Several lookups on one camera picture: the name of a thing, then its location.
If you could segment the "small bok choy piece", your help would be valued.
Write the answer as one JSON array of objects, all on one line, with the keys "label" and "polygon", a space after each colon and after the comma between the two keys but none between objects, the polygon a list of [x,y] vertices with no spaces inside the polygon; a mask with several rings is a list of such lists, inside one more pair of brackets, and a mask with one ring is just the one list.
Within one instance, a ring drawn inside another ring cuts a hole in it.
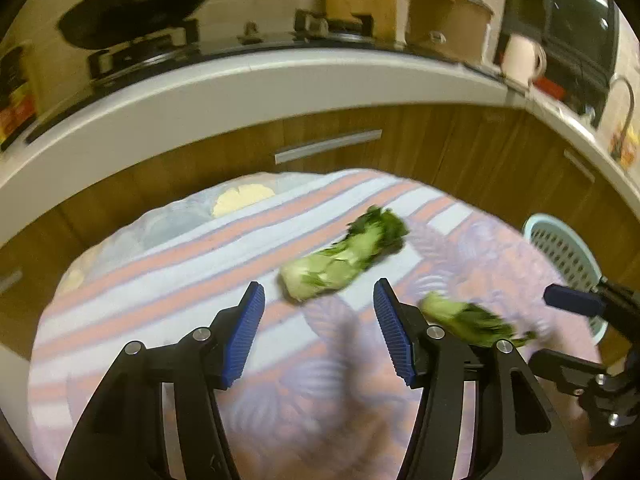
[{"label": "small bok choy piece", "polygon": [[506,340],[518,348],[537,338],[534,330],[519,335],[515,327],[499,315],[472,302],[451,300],[439,292],[429,292],[419,301],[418,309],[427,321],[442,326],[472,346],[490,348],[499,340]]}]

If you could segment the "large bok choy piece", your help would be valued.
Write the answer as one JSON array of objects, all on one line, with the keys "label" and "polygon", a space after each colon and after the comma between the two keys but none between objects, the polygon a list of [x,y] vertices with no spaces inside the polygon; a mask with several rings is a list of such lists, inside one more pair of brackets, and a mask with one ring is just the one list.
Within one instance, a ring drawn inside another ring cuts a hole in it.
[{"label": "large bok choy piece", "polygon": [[342,290],[378,260],[398,252],[408,234],[405,222],[393,211],[370,206],[349,223],[341,240],[282,266],[279,275],[285,295],[301,304]]}]

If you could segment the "light blue perforated trash basket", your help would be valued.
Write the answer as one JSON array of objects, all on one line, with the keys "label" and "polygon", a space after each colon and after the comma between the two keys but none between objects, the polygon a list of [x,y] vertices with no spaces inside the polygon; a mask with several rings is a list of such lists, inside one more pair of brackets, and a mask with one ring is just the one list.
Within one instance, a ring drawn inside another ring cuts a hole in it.
[{"label": "light blue perforated trash basket", "polygon": [[590,292],[603,273],[582,238],[567,224],[548,214],[532,214],[523,235],[540,250],[571,288]]}]

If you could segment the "wooden kitchen cabinets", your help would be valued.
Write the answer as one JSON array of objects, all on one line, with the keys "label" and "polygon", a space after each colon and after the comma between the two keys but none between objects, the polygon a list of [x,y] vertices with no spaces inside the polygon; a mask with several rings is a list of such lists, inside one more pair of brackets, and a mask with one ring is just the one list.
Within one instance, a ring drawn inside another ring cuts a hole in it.
[{"label": "wooden kitchen cabinets", "polygon": [[631,180],[579,134],[527,110],[395,105],[280,119],[176,148],[54,207],[1,251],[1,340],[29,356],[38,318],[84,250],[145,211],[262,171],[373,168],[413,178],[521,226],[535,212],[569,224],[603,273],[639,284]]}]

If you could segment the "striped pink patterned tablecloth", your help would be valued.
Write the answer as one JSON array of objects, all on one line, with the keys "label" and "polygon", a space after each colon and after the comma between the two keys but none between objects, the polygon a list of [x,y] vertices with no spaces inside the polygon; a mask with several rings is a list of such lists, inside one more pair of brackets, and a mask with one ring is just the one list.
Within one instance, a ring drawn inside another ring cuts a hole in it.
[{"label": "striped pink patterned tablecloth", "polygon": [[[329,246],[370,206],[406,222],[401,251],[348,287],[304,304],[280,267]],[[55,474],[90,396],[120,349],[173,344],[234,306],[249,282],[266,308],[241,379],[217,396],[245,479],[391,479],[420,394],[395,374],[372,308],[390,281],[400,300],[472,301],[537,344],[593,360],[587,321],[550,309],[555,268],[502,221],[437,188],[373,170],[255,174],[142,214],[86,250],[41,315],[27,386],[35,458]]]}]

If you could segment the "chrome sink faucet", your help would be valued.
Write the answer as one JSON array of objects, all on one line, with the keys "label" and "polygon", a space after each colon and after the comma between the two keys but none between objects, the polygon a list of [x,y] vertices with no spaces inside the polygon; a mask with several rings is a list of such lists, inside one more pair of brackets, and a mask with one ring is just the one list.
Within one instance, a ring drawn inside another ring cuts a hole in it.
[{"label": "chrome sink faucet", "polygon": [[612,98],[616,89],[622,88],[626,92],[626,99],[622,104],[617,104],[618,115],[608,121],[608,152],[616,162],[622,162],[627,142],[631,140],[630,130],[634,113],[636,112],[637,99],[634,85],[624,74],[614,73],[608,82],[608,97]]}]

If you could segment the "yellow dish soap bottle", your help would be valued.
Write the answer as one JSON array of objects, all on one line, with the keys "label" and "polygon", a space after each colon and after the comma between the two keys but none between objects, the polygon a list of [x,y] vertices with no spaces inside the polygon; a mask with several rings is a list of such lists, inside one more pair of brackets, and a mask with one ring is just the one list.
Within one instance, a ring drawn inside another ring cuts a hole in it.
[{"label": "yellow dish soap bottle", "polygon": [[634,126],[629,126],[625,133],[625,139],[620,149],[620,166],[628,170],[636,162],[639,156],[639,136],[634,131]]}]

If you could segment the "red tray on counter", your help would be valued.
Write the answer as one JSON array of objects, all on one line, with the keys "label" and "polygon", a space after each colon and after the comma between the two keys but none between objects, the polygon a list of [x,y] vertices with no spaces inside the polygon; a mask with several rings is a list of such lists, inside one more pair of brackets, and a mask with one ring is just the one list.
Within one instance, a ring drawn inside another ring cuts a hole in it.
[{"label": "red tray on counter", "polygon": [[556,82],[547,77],[540,77],[533,82],[533,85],[544,92],[547,96],[551,96],[552,99],[557,101],[563,101],[566,96],[566,90]]}]

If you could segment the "white electric kettle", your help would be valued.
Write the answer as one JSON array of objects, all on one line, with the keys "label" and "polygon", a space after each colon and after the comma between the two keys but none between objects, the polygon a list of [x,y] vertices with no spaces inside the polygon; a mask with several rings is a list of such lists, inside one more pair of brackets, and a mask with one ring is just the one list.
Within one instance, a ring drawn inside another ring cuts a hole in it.
[{"label": "white electric kettle", "polygon": [[503,52],[501,71],[508,81],[528,89],[547,68],[547,55],[538,42],[512,34]]}]

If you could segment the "brown rice cooker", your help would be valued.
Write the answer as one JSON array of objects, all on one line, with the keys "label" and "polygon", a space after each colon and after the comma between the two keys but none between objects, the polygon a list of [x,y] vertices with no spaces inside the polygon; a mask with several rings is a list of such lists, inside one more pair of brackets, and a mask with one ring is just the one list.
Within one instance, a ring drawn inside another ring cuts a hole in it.
[{"label": "brown rice cooker", "polygon": [[494,11],[483,0],[409,0],[405,42],[459,62],[483,62]]}]

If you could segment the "dark sauce bottle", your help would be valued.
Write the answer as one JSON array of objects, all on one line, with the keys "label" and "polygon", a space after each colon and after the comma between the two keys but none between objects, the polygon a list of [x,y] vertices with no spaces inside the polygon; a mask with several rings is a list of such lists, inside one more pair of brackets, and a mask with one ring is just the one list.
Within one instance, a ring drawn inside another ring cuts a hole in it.
[{"label": "dark sauce bottle", "polygon": [[18,44],[1,57],[1,151],[6,151],[38,117],[32,47]]}]

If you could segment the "black gas stove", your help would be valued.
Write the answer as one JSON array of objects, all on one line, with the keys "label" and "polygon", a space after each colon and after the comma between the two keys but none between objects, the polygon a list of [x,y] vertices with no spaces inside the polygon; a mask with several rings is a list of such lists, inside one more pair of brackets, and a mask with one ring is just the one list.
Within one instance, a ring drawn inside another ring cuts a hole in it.
[{"label": "black gas stove", "polygon": [[289,32],[264,34],[254,22],[244,24],[242,34],[231,39],[204,41],[196,36],[198,24],[188,21],[179,44],[167,32],[139,39],[118,48],[101,49],[87,58],[89,87],[67,100],[52,115],[40,119],[24,136],[31,144],[48,130],[90,104],[145,79],[217,58],[262,51],[339,48],[400,52],[398,42],[374,36],[374,19],[354,14],[347,20],[332,20],[326,14],[298,9]]}]

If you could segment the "black wok with lid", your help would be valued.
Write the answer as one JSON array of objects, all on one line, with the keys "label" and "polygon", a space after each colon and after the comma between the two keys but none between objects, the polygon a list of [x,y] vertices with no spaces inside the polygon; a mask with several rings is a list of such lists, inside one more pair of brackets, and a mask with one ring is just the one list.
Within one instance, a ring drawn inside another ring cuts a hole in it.
[{"label": "black wok with lid", "polygon": [[176,27],[205,0],[82,0],[58,20],[74,47],[101,50]]}]

